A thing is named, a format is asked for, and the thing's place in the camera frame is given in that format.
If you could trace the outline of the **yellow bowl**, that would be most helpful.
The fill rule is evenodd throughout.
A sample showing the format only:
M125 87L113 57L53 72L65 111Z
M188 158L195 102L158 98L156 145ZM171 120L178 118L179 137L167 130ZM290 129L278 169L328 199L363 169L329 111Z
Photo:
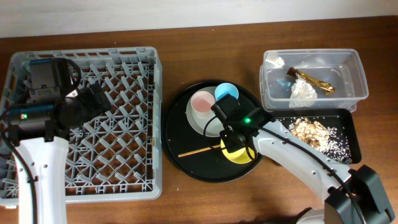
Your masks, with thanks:
M249 147L250 156L247 154L246 148L243 147L235 152L228 152L227 149L223 149L222 153L227 160L235 164L247 164L251 162L255 157L255 152Z

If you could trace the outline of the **white tissue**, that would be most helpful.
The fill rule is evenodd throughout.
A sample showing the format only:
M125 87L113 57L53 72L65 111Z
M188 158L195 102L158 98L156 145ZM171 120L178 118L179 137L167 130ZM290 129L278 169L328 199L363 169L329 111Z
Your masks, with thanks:
M304 79L298 78L291 88L289 108L312 107L317 98L314 87Z

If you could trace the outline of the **food scraps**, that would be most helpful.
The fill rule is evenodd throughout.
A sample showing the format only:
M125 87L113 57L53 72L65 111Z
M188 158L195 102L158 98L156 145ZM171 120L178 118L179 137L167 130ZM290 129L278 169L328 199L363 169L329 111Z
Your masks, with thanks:
M316 151L343 164L352 163L348 138L337 127L325 126L308 117L293 118L288 130Z

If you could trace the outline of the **gold brown snack wrapper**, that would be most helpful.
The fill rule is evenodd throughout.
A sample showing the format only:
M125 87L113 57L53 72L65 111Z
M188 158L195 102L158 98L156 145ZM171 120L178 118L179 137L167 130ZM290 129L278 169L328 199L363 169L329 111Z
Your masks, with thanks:
M330 83L313 78L310 75L307 75L306 73L303 73L294 67L290 67L287 71L287 74L291 77L301 78L307 83L324 90L326 95L330 95L335 92L335 88Z

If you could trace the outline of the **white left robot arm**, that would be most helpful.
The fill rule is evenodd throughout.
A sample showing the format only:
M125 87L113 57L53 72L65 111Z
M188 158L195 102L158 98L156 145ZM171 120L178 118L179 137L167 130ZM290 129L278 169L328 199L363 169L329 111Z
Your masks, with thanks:
M1 115L1 133L16 160L19 223L66 223L65 165L70 130L109 111L97 82L79 88L79 66L68 58L29 62L31 86Z

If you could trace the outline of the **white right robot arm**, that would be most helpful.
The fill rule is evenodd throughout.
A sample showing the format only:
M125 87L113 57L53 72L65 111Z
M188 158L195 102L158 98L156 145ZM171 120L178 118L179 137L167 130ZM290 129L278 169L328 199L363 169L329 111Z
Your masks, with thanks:
M395 213L379 175L363 165L352 169L318 152L294 136L262 108L248 110L226 94L211 107L223 124L225 148L242 147L266 156L299 178L324 202L297 223L391 223Z

